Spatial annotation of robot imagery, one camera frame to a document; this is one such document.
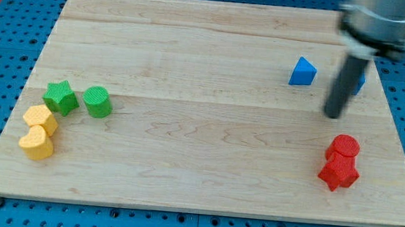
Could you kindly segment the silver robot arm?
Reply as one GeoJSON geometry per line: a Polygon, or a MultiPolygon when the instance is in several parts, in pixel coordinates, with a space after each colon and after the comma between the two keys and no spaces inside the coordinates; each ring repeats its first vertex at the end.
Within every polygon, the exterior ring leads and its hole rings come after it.
{"type": "Polygon", "coordinates": [[[405,57],[405,0],[344,0],[340,12],[339,34],[353,57],[405,57]]]}

